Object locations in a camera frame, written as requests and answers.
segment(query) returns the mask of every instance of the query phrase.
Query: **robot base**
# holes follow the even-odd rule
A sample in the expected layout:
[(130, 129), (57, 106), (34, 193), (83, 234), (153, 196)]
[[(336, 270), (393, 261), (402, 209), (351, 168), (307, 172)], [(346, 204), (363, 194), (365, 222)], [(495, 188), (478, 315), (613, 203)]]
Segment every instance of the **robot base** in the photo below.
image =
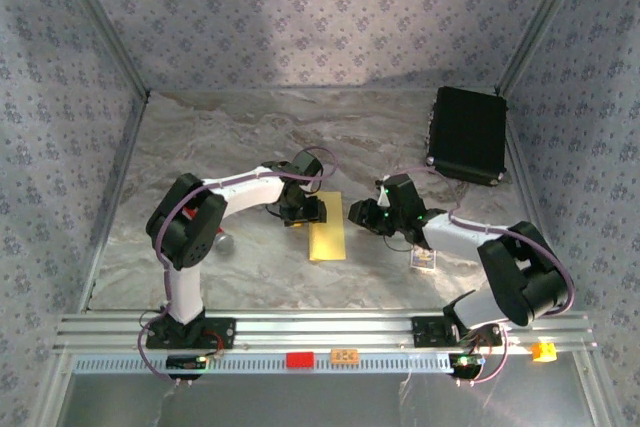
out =
[(151, 325), (146, 347), (150, 350), (217, 350), (220, 340), (228, 350), (233, 348), (235, 333), (235, 319), (205, 317), (204, 310), (186, 325), (166, 315)]

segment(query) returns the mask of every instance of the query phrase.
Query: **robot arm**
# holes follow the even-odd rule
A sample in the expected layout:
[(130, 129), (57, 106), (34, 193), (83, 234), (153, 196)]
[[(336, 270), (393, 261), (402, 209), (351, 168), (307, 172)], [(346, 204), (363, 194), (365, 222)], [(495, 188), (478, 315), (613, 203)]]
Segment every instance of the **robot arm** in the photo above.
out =
[(411, 244), (449, 252), (484, 268), (490, 290), (469, 292), (444, 309), (445, 316), (452, 317), (460, 330), (506, 319), (526, 326), (567, 301), (568, 286), (550, 260), (507, 235), (524, 236), (552, 252), (532, 224), (487, 228), (464, 221), (472, 228), (461, 227), (445, 211), (426, 209), (406, 174), (386, 177), (376, 185), (380, 189), (378, 201), (353, 204), (351, 222), (378, 235), (400, 232)]
[(209, 253), (222, 219), (262, 204), (276, 204), (285, 226), (299, 222), (325, 222), (322, 201), (304, 190), (309, 181), (281, 178), (277, 171), (313, 177), (322, 164), (308, 152), (292, 162), (268, 162), (256, 169), (222, 179), (198, 179), (181, 175), (147, 223), (147, 234), (155, 246), (169, 213), (190, 192), (203, 186), (176, 215), (162, 238), (161, 251), (170, 262), (165, 282), (171, 301), (169, 315), (187, 325), (204, 311), (200, 296), (200, 266)]

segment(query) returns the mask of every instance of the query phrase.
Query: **red block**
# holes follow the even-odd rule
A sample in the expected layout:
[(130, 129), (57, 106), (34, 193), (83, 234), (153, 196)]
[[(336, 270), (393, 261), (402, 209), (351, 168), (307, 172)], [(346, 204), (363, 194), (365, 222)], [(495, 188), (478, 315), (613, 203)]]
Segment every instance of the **red block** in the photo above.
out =
[(287, 354), (287, 369), (313, 369), (316, 356), (313, 352), (289, 352)]

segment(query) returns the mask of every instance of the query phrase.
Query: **gray wall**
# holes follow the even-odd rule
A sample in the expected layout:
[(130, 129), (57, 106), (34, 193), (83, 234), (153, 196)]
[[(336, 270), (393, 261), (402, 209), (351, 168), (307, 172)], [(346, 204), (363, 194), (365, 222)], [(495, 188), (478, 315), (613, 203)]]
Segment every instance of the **gray wall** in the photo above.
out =
[(539, 0), (101, 0), (145, 85), (493, 85)]
[(553, 242), (640, 424), (640, 0), (565, 0), (511, 109)]
[(23, 425), (75, 311), (140, 99), (77, 0), (0, 0), (0, 425)]

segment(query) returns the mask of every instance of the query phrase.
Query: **black box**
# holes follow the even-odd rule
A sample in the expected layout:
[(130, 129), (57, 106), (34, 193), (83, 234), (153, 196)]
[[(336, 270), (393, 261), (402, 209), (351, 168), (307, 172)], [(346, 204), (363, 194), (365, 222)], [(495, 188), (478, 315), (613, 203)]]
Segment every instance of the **black box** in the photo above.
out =
[(427, 163), (447, 177), (497, 185), (506, 172), (506, 122), (502, 97), (441, 87), (429, 127)]

